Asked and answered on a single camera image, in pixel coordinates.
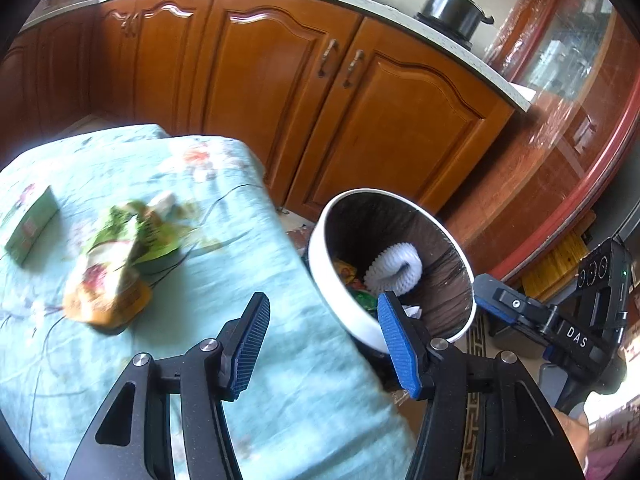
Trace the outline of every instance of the cabinet handle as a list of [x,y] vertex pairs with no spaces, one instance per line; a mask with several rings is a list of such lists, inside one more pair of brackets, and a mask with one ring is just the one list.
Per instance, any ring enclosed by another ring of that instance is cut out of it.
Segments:
[[138,35],[138,28],[140,28],[140,13],[136,12],[131,19],[131,37],[135,38]]
[[324,54],[322,54],[322,58],[320,59],[320,69],[318,70],[318,77],[324,77],[326,75],[326,73],[324,72],[324,65],[326,64],[326,60],[328,59],[329,54],[331,54],[331,51],[334,48],[338,50],[338,42],[336,40],[329,41],[329,45],[327,46]]
[[129,37],[129,31],[127,28],[128,26],[129,26],[129,17],[127,16],[122,22],[122,24],[120,25],[120,28],[122,29],[122,32],[124,33],[125,38]]
[[349,79],[351,78],[353,69],[356,68],[356,65],[361,59],[364,59],[364,50],[359,48],[358,50],[356,50],[356,55],[353,57],[353,60],[349,63],[349,67],[347,69],[347,78],[344,80],[344,83],[342,83],[342,86],[344,86],[345,88],[349,88],[353,84],[351,81],[349,81]]

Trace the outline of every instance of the snack bag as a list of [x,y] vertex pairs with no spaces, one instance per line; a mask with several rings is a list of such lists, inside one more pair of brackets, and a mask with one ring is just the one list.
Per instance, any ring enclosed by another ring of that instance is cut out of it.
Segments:
[[111,207],[98,225],[66,282],[63,306],[69,319],[113,329],[151,299],[132,265],[164,256],[180,243],[172,225],[139,200]]
[[335,273],[340,276],[340,281],[343,285],[348,285],[355,279],[356,272],[358,271],[354,266],[338,258],[334,258],[332,264],[334,264]]

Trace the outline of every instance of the yellow object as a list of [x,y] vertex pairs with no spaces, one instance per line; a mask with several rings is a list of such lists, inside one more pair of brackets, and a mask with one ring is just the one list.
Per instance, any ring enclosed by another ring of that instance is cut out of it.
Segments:
[[343,285],[348,285],[355,279],[357,270],[354,266],[337,258],[332,260],[332,263],[334,264],[335,273],[340,277]]
[[589,250],[576,230],[570,231],[562,241],[522,276],[527,296],[539,301],[549,300],[571,281],[578,263]]
[[75,321],[117,328],[151,300],[151,289],[129,265],[134,243],[112,240],[82,254],[66,280],[65,316]]

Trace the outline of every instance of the red trim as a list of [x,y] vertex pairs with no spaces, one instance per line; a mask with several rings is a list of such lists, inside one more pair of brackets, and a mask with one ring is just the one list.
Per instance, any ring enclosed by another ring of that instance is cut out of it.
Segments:
[[539,247],[557,231],[571,214],[580,206],[588,193],[596,186],[598,180],[607,172],[609,163],[616,158],[620,150],[625,147],[628,136],[633,135],[632,128],[636,121],[636,115],[640,109],[640,70],[636,73],[631,94],[626,101],[626,107],[613,135],[609,139],[599,158],[592,165],[589,173],[580,181],[571,194],[551,213],[545,222],[538,227],[529,238],[507,256],[500,264],[495,266],[490,274],[498,279],[503,279],[513,269],[529,258]]

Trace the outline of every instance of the human hand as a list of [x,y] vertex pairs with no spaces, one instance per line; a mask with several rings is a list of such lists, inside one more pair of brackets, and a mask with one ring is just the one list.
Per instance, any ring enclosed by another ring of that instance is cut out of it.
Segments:
[[580,467],[584,469],[587,452],[589,451],[589,423],[587,416],[582,412],[580,418],[575,420],[555,408],[551,409],[554,410],[560,426],[562,426],[569,443],[571,443],[571,447],[574,448],[574,453],[578,457]]

